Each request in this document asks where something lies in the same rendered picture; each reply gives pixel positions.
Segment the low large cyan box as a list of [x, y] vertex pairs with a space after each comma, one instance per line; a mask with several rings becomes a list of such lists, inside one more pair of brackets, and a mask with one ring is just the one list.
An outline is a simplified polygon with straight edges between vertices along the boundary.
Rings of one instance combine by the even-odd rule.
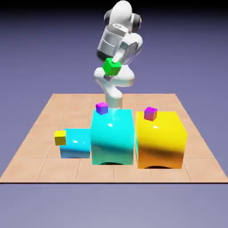
[[60, 146], [61, 158], [89, 158], [91, 149], [90, 128], [65, 128], [66, 145]]

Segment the small yellow cube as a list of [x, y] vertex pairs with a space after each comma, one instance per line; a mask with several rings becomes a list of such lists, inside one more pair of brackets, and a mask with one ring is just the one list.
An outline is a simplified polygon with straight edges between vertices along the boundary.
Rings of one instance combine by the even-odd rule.
[[57, 130], [54, 134], [54, 140], [56, 146], [64, 146], [66, 145], [66, 131], [65, 130]]

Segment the tall large cyan box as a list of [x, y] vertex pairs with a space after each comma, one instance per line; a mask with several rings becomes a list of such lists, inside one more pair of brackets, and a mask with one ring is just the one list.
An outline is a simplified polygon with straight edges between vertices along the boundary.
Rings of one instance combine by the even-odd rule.
[[134, 121], [131, 109], [109, 109], [103, 115], [94, 110], [91, 155], [93, 165], [133, 164]]

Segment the small magenta cube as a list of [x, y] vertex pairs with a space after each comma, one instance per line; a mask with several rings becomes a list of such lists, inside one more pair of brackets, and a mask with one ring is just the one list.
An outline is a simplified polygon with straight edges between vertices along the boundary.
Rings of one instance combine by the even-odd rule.
[[157, 111], [158, 111], [157, 108], [150, 107], [150, 106], [147, 107], [144, 110], [144, 119], [149, 121], [154, 121], [157, 117]]

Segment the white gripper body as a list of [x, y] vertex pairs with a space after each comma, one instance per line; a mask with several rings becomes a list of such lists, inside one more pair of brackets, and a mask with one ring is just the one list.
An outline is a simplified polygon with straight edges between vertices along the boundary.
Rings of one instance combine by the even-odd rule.
[[123, 50], [121, 64], [128, 65], [140, 53], [143, 45], [143, 39], [136, 33], [130, 33], [123, 37], [120, 49]]

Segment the small green cube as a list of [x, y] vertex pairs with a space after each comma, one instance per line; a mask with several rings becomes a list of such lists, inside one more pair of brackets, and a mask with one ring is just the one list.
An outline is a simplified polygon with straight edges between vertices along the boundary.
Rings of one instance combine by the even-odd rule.
[[121, 69], [121, 63], [119, 61], [114, 63], [112, 58], [106, 58], [102, 68], [107, 76], [116, 76]]

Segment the large yellow box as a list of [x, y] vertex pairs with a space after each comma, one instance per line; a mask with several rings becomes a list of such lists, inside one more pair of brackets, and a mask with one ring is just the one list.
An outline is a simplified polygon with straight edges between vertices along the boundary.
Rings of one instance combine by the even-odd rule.
[[159, 111], [154, 121], [135, 113], [135, 149], [138, 168], [181, 169], [187, 131], [174, 111]]

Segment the small purple cube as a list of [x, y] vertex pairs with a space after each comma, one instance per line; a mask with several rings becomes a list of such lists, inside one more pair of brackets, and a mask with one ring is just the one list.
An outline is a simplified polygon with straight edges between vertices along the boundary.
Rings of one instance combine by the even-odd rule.
[[100, 115], [108, 113], [109, 105], [105, 102], [100, 102], [96, 104], [96, 112]]

